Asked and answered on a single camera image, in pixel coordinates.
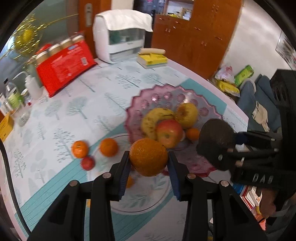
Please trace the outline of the dark avocado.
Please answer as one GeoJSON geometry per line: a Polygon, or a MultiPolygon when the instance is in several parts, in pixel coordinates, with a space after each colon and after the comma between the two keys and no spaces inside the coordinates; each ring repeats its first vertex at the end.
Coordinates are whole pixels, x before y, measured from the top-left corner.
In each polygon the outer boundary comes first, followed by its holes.
{"type": "Polygon", "coordinates": [[[199,134],[199,144],[205,143],[234,147],[235,132],[226,121],[210,119],[204,123],[199,134]]]}

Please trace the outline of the small tangerine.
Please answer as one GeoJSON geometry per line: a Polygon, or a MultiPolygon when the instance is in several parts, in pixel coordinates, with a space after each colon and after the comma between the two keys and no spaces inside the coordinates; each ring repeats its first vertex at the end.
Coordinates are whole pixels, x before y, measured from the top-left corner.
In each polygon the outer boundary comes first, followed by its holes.
{"type": "Polygon", "coordinates": [[[134,185],[134,179],[129,175],[128,180],[126,182],[126,188],[130,188],[134,185]]]}
{"type": "Polygon", "coordinates": [[[189,128],[185,131],[186,138],[192,142],[199,139],[200,131],[197,128],[189,128]]]}

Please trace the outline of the yellow spotted pear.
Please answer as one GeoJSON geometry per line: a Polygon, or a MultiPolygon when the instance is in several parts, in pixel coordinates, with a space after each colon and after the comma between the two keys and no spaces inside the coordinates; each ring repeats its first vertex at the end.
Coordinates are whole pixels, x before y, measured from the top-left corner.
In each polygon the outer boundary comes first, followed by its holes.
{"type": "Polygon", "coordinates": [[[174,118],[183,129],[189,129],[198,119],[198,109],[193,103],[182,103],[177,108],[174,118]]]}

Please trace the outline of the red yellow apple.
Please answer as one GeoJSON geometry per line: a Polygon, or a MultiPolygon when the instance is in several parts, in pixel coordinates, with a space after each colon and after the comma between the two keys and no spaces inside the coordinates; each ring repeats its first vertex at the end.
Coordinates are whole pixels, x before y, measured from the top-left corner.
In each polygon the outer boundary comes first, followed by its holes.
{"type": "Polygon", "coordinates": [[[156,126],[157,141],[167,149],[173,149],[183,138],[182,126],[176,120],[163,120],[156,126]]]}

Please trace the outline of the small red fruit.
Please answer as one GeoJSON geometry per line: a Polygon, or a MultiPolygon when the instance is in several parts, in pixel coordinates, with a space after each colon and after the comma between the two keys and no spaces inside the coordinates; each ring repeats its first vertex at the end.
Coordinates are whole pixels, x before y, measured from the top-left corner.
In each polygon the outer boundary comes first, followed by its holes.
{"type": "Polygon", "coordinates": [[[80,166],[85,171],[90,171],[95,167],[95,161],[91,156],[86,156],[80,161],[80,166]]]}

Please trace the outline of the large orange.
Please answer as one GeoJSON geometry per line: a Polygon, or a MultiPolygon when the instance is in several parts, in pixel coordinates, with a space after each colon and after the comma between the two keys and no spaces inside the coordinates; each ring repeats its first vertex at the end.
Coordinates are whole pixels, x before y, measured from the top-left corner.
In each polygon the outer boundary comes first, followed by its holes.
{"type": "Polygon", "coordinates": [[[129,159],[138,173],[145,177],[152,177],[165,169],[168,151],[153,139],[141,138],[132,144],[129,159]]]}

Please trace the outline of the spotted yellow banana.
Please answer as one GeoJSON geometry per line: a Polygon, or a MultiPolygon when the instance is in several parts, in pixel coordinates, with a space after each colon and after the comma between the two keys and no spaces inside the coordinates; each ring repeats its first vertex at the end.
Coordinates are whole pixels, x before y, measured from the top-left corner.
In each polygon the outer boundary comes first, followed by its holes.
{"type": "Polygon", "coordinates": [[[172,110],[167,108],[154,108],[144,116],[140,127],[145,137],[156,140],[156,126],[158,122],[173,119],[174,112],[172,110]]]}

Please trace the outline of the cardboard box with bags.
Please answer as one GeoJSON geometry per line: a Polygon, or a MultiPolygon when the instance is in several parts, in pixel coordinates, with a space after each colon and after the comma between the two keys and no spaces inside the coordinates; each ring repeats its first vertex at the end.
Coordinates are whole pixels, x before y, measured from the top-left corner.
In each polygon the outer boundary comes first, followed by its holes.
{"type": "Polygon", "coordinates": [[[226,63],[216,72],[210,82],[229,97],[240,97],[243,83],[252,75],[254,75],[254,69],[250,65],[246,65],[240,72],[234,74],[232,65],[226,63]]]}

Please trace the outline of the pink plastic fruit bowl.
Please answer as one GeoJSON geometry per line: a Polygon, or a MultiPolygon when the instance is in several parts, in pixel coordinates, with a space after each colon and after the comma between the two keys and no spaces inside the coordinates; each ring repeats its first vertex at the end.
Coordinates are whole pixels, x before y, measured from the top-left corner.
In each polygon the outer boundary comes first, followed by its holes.
{"type": "Polygon", "coordinates": [[[141,138],[159,141],[200,177],[215,170],[196,151],[202,126],[208,120],[222,119],[203,95],[181,86],[155,85],[132,97],[126,112],[125,128],[131,143],[141,138]]]}

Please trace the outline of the tree pattern tablecloth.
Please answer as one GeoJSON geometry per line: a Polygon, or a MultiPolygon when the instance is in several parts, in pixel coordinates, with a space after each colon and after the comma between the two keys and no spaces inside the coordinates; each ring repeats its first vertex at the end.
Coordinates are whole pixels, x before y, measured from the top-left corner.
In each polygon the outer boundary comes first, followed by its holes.
{"type": "MultiPolygon", "coordinates": [[[[121,154],[102,156],[99,143],[115,138],[120,151],[127,150],[125,119],[132,97],[166,83],[203,95],[236,131],[247,129],[248,117],[229,97],[175,62],[154,69],[133,59],[96,65],[54,97],[44,93],[31,106],[28,122],[15,125],[4,142],[16,200],[30,229],[71,180],[93,180],[121,159],[121,154]],[[92,170],[83,170],[82,159],[72,154],[75,141],[88,144],[92,170]]],[[[116,240],[181,240],[187,204],[173,196],[169,177],[137,174],[134,179],[123,199],[112,204],[116,240]]]]}

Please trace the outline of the yellow tissue pack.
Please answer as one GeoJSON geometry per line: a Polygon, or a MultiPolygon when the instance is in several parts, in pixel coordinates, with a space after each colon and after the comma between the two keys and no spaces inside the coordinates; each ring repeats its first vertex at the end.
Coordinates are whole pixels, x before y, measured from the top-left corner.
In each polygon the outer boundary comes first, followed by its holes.
{"type": "Polygon", "coordinates": [[[138,53],[137,63],[145,69],[166,65],[168,59],[165,53],[164,49],[142,48],[138,53]]]}

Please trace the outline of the brown wooden cabinet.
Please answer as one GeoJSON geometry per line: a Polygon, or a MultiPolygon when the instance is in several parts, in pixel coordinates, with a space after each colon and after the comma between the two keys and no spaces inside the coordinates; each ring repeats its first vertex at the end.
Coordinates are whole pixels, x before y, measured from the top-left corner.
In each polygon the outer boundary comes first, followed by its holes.
{"type": "Polygon", "coordinates": [[[152,47],[210,79],[226,54],[241,7],[242,1],[195,1],[189,20],[156,15],[152,47]]]}

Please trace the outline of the green label bottle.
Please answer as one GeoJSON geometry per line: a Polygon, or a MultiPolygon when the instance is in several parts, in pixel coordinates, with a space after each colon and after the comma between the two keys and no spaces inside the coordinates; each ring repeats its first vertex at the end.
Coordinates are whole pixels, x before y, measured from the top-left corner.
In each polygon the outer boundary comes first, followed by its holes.
{"type": "Polygon", "coordinates": [[[24,104],[21,93],[16,85],[13,82],[8,81],[8,79],[4,81],[4,85],[6,87],[6,99],[8,100],[10,106],[13,110],[18,109],[21,104],[24,104]]]}

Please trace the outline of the white countertop appliance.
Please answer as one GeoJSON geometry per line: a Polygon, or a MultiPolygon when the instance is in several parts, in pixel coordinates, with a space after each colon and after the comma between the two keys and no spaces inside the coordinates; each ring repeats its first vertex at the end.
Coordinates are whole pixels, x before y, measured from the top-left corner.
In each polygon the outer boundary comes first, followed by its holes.
{"type": "Polygon", "coordinates": [[[142,29],[110,31],[103,19],[96,17],[92,29],[98,59],[110,64],[139,52],[144,47],[147,33],[142,29]]]}

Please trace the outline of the jar pack behind package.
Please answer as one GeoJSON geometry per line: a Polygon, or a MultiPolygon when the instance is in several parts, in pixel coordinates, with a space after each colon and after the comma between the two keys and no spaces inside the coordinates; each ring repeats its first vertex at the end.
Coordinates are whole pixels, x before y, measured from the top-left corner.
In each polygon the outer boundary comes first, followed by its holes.
{"type": "Polygon", "coordinates": [[[73,44],[85,40],[83,34],[76,34],[70,38],[66,38],[60,42],[54,44],[45,44],[41,47],[36,54],[34,54],[28,61],[28,64],[39,65],[48,57],[53,56],[54,54],[60,52],[63,49],[67,49],[68,47],[72,46],[73,44]]]}

